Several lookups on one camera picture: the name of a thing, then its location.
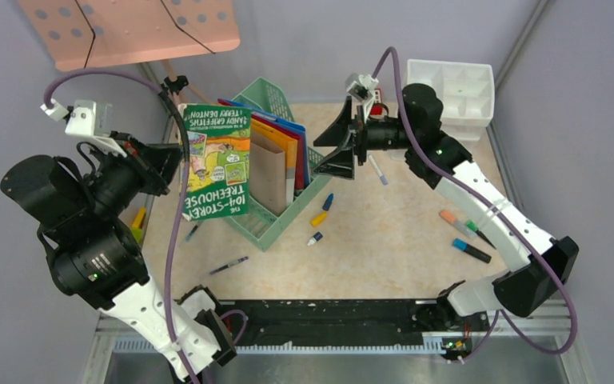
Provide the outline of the blue plastic folder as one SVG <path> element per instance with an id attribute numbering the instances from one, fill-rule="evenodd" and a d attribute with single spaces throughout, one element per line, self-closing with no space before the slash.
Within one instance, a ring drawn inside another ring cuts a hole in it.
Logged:
<path id="1" fill-rule="evenodd" d="M 242 106 L 245 108 L 249 108 L 252 111 L 253 117 L 262 122 L 267 126 L 271 126 L 276 130 L 280 130 L 281 132 L 288 134 L 291 133 L 293 136 L 297 137 L 297 190 L 303 190 L 306 188 L 310 182 L 310 172 L 309 172 L 309 152 L 308 145 L 306 143 L 306 134 L 305 128 L 296 124 L 295 122 L 287 121 L 283 118 L 279 118 L 272 114 L 267 114 L 266 112 L 262 112 L 257 108 L 253 108 L 251 106 L 242 104 L 240 102 L 235 102 L 231 100 L 225 100 L 228 102 L 230 106 Z"/>

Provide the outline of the green children's book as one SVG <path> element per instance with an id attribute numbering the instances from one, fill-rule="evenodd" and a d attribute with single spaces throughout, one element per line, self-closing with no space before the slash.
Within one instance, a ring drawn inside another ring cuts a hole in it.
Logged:
<path id="1" fill-rule="evenodd" d="M 195 222 L 249 212 L 251 110 L 182 103 L 189 165 L 184 219 Z"/>

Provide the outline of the beige pressure file folder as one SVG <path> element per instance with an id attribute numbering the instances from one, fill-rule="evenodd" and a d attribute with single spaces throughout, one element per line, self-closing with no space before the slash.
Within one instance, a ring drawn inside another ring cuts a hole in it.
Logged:
<path id="1" fill-rule="evenodd" d="M 251 196 L 275 216 L 285 204 L 285 159 L 278 148 L 266 150 L 251 142 L 249 190 Z"/>

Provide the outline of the clear plastic drawer unit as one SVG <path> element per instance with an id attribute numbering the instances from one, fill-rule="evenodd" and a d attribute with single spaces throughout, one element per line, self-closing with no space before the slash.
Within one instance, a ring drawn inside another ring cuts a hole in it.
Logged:
<path id="1" fill-rule="evenodd" d="M 442 101 L 441 129 L 466 147 L 476 145 L 491 123 L 495 85 L 489 64 L 409 59 L 406 83 L 432 87 Z"/>

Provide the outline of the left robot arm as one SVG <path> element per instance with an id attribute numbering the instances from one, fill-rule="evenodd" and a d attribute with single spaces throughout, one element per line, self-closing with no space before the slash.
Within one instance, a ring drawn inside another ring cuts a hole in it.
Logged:
<path id="1" fill-rule="evenodd" d="M 0 189 L 38 222 L 36 235 L 54 285 L 132 327 L 181 381 L 192 382 L 237 354 L 225 311 L 203 286 L 194 292 L 192 309 L 166 298 L 119 218 L 138 194 L 169 193 L 182 149 L 146 145 L 130 134 L 115 132 L 112 138 L 119 153 L 91 146 L 86 160 L 98 165 L 88 174 L 69 158 L 39 154 L 10 168 Z"/>

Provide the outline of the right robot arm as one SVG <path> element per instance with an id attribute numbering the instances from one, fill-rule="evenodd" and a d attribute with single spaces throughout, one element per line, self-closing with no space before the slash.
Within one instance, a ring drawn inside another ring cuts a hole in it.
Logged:
<path id="1" fill-rule="evenodd" d="M 350 97 L 337 119 L 313 142 L 331 147 L 314 168 L 315 174 L 354 178 L 354 166 L 363 164 L 370 150 L 405 150 L 412 172 L 438 194 L 452 201 L 495 246 L 507 270 L 491 277 L 458 282 L 440 293 L 437 320 L 457 330 L 469 315 L 507 310 L 527 317 L 566 283 L 579 253 L 569 236 L 556 239 L 527 219 L 492 185 L 471 153 L 441 129 L 443 104 L 428 85 L 413 83 L 401 91 L 401 117 L 365 121 L 362 107 Z"/>

